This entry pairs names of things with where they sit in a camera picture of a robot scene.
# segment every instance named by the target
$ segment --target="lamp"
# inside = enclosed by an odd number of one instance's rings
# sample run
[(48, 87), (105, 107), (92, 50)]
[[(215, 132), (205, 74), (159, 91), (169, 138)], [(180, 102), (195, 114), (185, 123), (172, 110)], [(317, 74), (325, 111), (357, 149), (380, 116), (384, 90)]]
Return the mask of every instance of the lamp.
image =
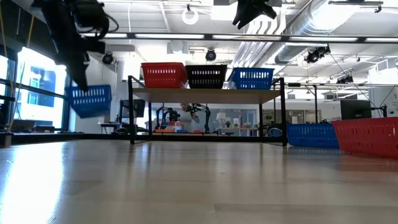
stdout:
[(226, 115), (224, 112), (219, 112), (217, 114), (217, 120), (218, 123), (220, 124), (220, 128), (225, 128)]

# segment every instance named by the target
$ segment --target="plastic basket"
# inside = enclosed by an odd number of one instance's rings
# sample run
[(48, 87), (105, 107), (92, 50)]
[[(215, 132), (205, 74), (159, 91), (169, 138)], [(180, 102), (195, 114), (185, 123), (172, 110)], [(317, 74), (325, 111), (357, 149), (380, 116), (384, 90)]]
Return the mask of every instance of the plastic basket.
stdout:
[(230, 89), (269, 90), (273, 68), (234, 68), (228, 78)]
[(342, 151), (398, 159), (398, 118), (332, 122)]
[(332, 124), (288, 124), (287, 139), (293, 146), (339, 148)]
[(80, 118), (107, 116), (111, 112), (110, 85), (89, 86), (87, 92), (73, 86), (67, 88), (67, 94), (70, 106)]
[(187, 65), (185, 69), (190, 88), (223, 88), (226, 65)]
[(183, 63), (142, 63), (146, 88), (184, 88), (188, 80)]

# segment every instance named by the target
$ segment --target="metal table frame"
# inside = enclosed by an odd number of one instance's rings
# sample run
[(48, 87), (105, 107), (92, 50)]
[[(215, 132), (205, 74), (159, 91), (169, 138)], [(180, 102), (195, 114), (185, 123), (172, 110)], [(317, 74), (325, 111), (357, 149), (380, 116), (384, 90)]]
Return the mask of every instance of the metal table frame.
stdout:
[[(145, 87), (139, 80), (133, 76), (128, 76), (128, 94), (129, 94), (129, 108), (133, 108), (133, 87), (132, 81), (135, 80), (139, 85)], [(282, 114), (286, 114), (286, 104), (285, 104), (285, 81), (284, 78), (276, 78), (272, 82), (272, 85), (280, 83), (280, 108)], [(260, 130), (259, 137), (221, 137), (221, 136), (167, 136), (167, 135), (153, 135), (152, 134), (152, 103), (148, 102), (148, 119), (149, 123), (149, 134), (147, 136), (139, 136), (139, 140), (148, 141), (226, 141), (226, 142), (281, 142), (283, 146), (287, 145), (287, 133), (286, 133), (286, 117), (282, 116), (282, 137), (265, 137), (263, 131), (263, 118), (262, 118), (262, 104), (259, 104), (260, 111)], [(136, 136), (136, 130), (133, 128), (134, 124), (134, 113), (129, 113), (129, 123), (131, 133), (129, 135), (130, 144), (134, 144), (135, 140), (138, 140)]]

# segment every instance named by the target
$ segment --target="ceiling light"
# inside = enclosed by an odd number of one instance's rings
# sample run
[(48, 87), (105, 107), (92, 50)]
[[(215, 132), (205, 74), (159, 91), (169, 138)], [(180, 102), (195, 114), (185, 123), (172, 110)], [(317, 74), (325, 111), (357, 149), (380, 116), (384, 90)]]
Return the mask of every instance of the ceiling light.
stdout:
[(398, 38), (392, 38), (392, 37), (371, 37), (371, 38), (366, 38), (365, 42), (398, 42)]
[(213, 39), (216, 40), (268, 40), (268, 41), (276, 41), (280, 40), (281, 37), (278, 36), (270, 36), (270, 35), (224, 35), (217, 34), (213, 35)]
[(135, 34), (138, 39), (204, 39), (203, 34)]
[[(187, 13), (188, 12), (193, 12), (193, 17), (191, 17), (191, 18), (187, 18)], [(198, 11), (196, 11), (196, 10), (194, 10), (194, 9), (185, 9), (183, 12), (182, 12), (182, 15), (181, 15), (181, 19), (182, 19), (182, 21), (184, 21), (184, 23), (186, 23), (186, 24), (188, 24), (188, 25), (194, 25), (194, 24), (196, 24), (197, 22), (198, 22), (198, 20), (199, 20), (199, 13), (198, 13)]]
[(380, 6), (382, 1), (329, 1), (329, 4), (343, 6)]
[(126, 38), (126, 37), (127, 34), (110, 33), (105, 35), (105, 38)]
[(330, 42), (356, 42), (357, 37), (290, 37), (289, 40), (293, 41), (330, 41)]
[(328, 44), (319, 43), (286, 43), (286, 46), (303, 46), (303, 47), (327, 47)]

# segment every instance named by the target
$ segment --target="black basket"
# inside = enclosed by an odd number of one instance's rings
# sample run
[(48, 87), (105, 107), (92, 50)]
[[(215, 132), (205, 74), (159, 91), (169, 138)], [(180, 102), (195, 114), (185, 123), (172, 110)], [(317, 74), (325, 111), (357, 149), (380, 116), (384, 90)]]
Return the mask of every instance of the black basket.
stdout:
[(223, 88), (226, 65), (186, 65), (190, 88)]

